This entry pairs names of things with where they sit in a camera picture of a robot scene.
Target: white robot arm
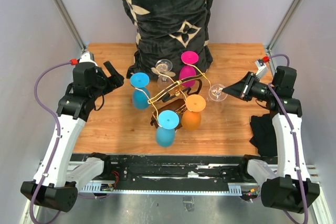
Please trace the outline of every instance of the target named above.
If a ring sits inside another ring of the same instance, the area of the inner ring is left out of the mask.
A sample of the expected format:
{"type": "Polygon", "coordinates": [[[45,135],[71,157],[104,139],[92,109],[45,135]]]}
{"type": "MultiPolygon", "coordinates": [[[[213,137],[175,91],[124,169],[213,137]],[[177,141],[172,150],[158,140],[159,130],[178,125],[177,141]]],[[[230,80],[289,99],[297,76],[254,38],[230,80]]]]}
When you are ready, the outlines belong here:
{"type": "Polygon", "coordinates": [[[264,60],[257,60],[256,65],[256,74],[247,73],[223,92],[244,101],[266,101],[276,133],[278,169],[275,174],[261,157],[245,155],[240,170],[245,178],[253,178],[259,184],[264,206],[307,215],[307,208],[319,196],[320,188],[310,181],[303,156],[301,103],[292,98],[296,70],[277,67],[272,83],[267,85],[259,82],[266,73],[264,60]]]}
{"type": "Polygon", "coordinates": [[[56,112],[61,127],[60,136],[56,124],[46,155],[33,181],[23,182],[21,186],[21,193],[28,199],[32,200],[35,194],[34,204],[64,212],[68,212],[73,207],[78,191],[88,182],[95,177],[111,174],[110,156],[101,153],[92,153],[70,174],[67,174],[67,169],[77,138],[90,112],[97,110],[96,99],[122,86],[124,80],[108,61],[104,65],[111,76],[107,77],[95,63],[93,54],[90,52],[85,52],[78,61],[72,61],[75,65],[74,81],[60,99],[56,112]],[[45,170],[50,161],[49,170],[46,173],[45,170]]]}

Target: clear wine glass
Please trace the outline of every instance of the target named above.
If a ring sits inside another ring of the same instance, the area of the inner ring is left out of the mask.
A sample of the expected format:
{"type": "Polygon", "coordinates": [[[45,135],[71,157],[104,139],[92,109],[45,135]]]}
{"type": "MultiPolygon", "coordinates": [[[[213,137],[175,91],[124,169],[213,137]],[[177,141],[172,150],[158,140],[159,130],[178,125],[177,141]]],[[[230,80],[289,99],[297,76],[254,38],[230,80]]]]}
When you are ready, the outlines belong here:
{"type": "Polygon", "coordinates": [[[223,111],[223,101],[227,98],[227,94],[222,90],[225,88],[222,84],[212,85],[209,89],[209,95],[207,97],[207,107],[211,111],[219,113],[223,111]]]}
{"type": "Polygon", "coordinates": [[[173,68],[172,62],[170,60],[167,60],[167,59],[159,60],[156,63],[155,68],[156,68],[157,72],[159,73],[159,78],[158,78],[159,88],[165,89],[168,86],[170,86],[173,83],[172,80],[170,78],[168,78],[166,76],[162,76],[160,74],[166,75],[167,72],[172,70],[172,68],[173,68]]]}

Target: black cloth with star pattern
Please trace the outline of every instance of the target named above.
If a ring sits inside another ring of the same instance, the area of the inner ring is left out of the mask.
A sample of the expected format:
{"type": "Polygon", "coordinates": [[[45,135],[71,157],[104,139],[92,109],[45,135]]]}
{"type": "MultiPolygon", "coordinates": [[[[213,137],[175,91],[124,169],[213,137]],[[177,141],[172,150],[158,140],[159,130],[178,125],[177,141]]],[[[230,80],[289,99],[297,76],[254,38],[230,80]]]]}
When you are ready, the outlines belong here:
{"type": "Polygon", "coordinates": [[[178,79],[185,66],[181,54],[199,55],[196,66],[205,72],[213,58],[207,46],[208,23],[213,0],[122,0],[126,14],[137,27],[137,51],[127,78],[145,72],[157,79],[155,64],[160,59],[173,63],[170,76],[178,79]]]}

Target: wooden table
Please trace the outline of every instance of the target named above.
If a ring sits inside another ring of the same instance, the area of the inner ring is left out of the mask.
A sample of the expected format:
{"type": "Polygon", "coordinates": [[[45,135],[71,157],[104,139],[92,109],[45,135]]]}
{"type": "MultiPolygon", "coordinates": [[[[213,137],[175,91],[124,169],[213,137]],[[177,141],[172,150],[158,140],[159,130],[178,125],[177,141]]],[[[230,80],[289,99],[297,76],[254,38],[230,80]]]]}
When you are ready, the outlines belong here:
{"type": "MultiPolygon", "coordinates": [[[[225,86],[239,81],[248,71],[256,72],[254,61],[265,55],[261,44],[212,44],[209,45],[214,62],[206,73],[212,84],[225,86]]],[[[126,75],[133,64],[135,44],[90,44],[98,65],[109,60],[115,69],[126,75]]],[[[262,79],[268,83],[270,72],[262,79]]],[[[159,89],[156,82],[148,86],[154,95],[159,89]]],[[[228,96],[223,102],[221,113],[208,106],[202,112],[200,129],[189,132],[183,128],[176,133],[171,147],[163,148],[155,142],[155,127],[150,125],[151,107],[144,111],[132,105],[134,89],[125,79],[124,85],[105,97],[100,111],[92,111],[82,130],[74,152],[109,154],[192,154],[192,155],[244,155],[257,154],[250,144],[252,137],[249,126],[252,115],[267,113],[254,101],[244,102],[228,96]]],[[[201,95],[206,97],[208,83],[203,81],[201,95]]]]}

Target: gray floor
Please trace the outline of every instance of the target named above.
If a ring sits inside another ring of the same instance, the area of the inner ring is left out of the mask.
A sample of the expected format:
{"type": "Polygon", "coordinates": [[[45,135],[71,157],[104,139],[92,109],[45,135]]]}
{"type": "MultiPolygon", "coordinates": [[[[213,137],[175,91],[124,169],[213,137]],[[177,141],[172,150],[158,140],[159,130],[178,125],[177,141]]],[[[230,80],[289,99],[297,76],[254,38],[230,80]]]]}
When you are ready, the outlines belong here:
{"type": "MultiPolygon", "coordinates": [[[[42,209],[39,220],[49,221],[54,211],[42,209]]],[[[303,221],[303,215],[293,215],[303,221]]],[[[106,200],[78,199],[74,208],[54,222],[101,224],[271,223],[290,224],[280,210],[252,204],[235,196],[112,195],[106,200]]],[[[312,214],[309,224],[315,223],[312,214]]]]}

